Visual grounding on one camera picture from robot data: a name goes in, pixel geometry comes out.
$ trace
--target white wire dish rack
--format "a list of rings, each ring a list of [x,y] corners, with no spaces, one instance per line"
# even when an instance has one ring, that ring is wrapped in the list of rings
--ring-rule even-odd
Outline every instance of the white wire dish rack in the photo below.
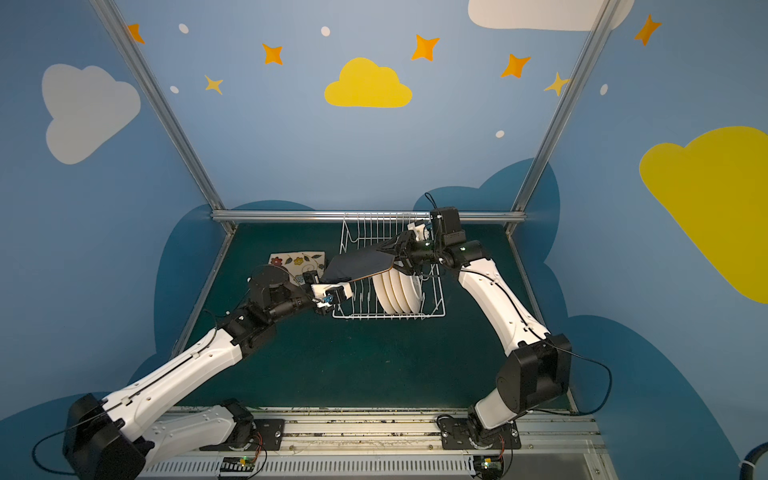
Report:
[[[346,214],[341,228],[339,253],[389,240],[407,230],[408,224],[417,220],[421,219],[416,216],[416,212],[413,214]],[[445,316],[442,282],[437,275],[438,267],[432,265],[429,276],[422,276],[421,309],[418,312],[394,314],[385,312],[376,298],[376,289],[370,277],[352,282],[352,300],[338,305],[333,311],[333,316],[343,319],[425,319]]]

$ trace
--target blue wall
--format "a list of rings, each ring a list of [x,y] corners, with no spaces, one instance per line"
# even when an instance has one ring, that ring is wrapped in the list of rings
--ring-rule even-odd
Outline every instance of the blue wall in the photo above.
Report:
[[[643,46],[648,15],[662,26]],[[720,275],[639,171],[657,144],[737,125],[768,132],[767,19],[765,2],[637,0],[515,232],[548,325],[614,367],[597,417],[623,480],[736,478],[737,457],[768,439],[768,305]],[[735,215],[739,189],[723,183],[702,208]],[[599,369],[574,372],[582,408],[603,389]]]
[[[87,0],[3,2],[0,59],[0,464],[35,478],[29,449],[72,396],[167,360],[223,231],[140,91],[138,115],[84,160],[49,150],[48,67],[95,65],[138,90]],[[44,462],[64,468],[51,444]]]
[[[568,78],[586,38],[484,28],[467,0],[118,4],[125,21],[139,25],[139,47],[230,208],[285,200],[321,210],[408,210],[427,190],[478,188],[535,155],[558,103],[545,89],[557,72]],[[521,4],[535,10],[538,2]],[[417,35],[440,39],[432,61],[412,60]],[[282,65],[265,64],[262,44],[282,47]],[[510,54],[531,58],[520,78],[501,77]],[[412,91],[410,103],[328,103],[326,86],[357,57],[392,68]],[[221,94],[206,90],[206,76],[222,81]],[[504,210],[514,195],[473,205]]]

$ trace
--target robotic arm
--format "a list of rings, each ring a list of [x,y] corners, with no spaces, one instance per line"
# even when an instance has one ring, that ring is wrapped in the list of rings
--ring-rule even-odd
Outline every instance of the robotic arm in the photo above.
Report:
[[[502,342],[507,361],[496,388],[470,407],[468,436],[493,445],[508,422],[568,389],[571,349],[550,336],[509,289],[482,245],[466,241],[455,208],[432,211],[395,238],[334,257],[326,273],[304,273],[304,288],[286,270],[266,266],[249,279],[249,296],[192,347],[148,376],[104,397],[86,395],[69,411],[63,453],[81,479],[131,480],[147,466],[205,445],[242,446],[254,437],[252,415],[235,401],[170,422],[159,417],[218,372],[247,358],[275,334],[281,319],[313,308],[328,313],[351,298],[349,282],[390,268],[407,275],[442,264],[475,298]]]

